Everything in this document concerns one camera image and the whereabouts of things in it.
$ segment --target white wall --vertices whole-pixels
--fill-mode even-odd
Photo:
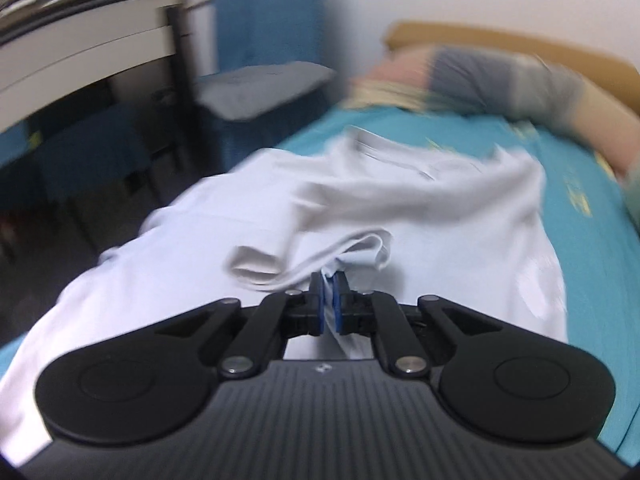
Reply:
[[[325,59],[340,73],[338,94],[350,76],[364,72],[384,54],[381,42],[400,19],[462,22],[541,34],[606,50],[640,67],[640,0],[326,0]],[[193,19],[201,38],[196,60],[205,66],[213,49],[213,16]]]

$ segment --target bed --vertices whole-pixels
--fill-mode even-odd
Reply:
[[[431,23],[399,23],[390,50],[421,43],[472,44],[536,54],[572,68],[640,112],[640,75],[612,57],[508,32]],[[411,146],[485,156],[498,144],[520,146],[545,168],[543,224],[561,263],[569,342],[601,359],[616,381],[616,400],[600,441],[629,464],[640,460],[640,240],[620,187],[591,150],[530,123],[497,116],[413,113],[394,107],[329,111],[279,145],[299,155],[322,151],[354,125]],[[136,241],[122,250],[133,250]],[[8,362],[19,341],[2,350]]]

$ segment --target metal screw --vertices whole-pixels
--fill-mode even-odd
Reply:
[[[427,361],[415,355],[405,355],[396,361],[396,367],[405,374],[415,374],[427,367]]]
[[[254,362],[243,355],[227,357],[222,361],[222,369],[230,374],[241,374],[251,369]]]
[[[329,371],[331,371],[333,369],[334,369],[334,367],[332,367],[329,363],[322,363],[322,364],[319,364],[316,367],[316,372],[324,374],[324,373],[327,373],[327,372],[329,372]]]

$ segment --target white cloth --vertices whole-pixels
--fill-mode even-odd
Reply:
[[[2,453],[18,465],[50,442],[33,388],[56,357],[217,298],[257,304],[318,269],[346,269],[354,288],[403,303],[439,294],[566,340],[543,184],[523,151],[480,161],[357,128],[325,155],[262,150],[203,179],[154,212],[140,237],[104,253],[29,332],[0,381]],[[318,339],[293,340],[287,356],[321,358]],[[357,338],[341,345],[350,357],[370,353]]]

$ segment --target gray cloth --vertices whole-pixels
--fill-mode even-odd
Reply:
[[[56,133],[33,151],[33,157],[48,199],[60,202],[151,165],[132,113],[123,104]]]
[[[227,121],[249,121],[327,83],[334,71],[295,61],[247,66],[209,76],[197,85],[199,104]]]
[[[502,115],[567,134],[584,81],[537,57],[446,45],[434,56],[428,89],[431,110]]]

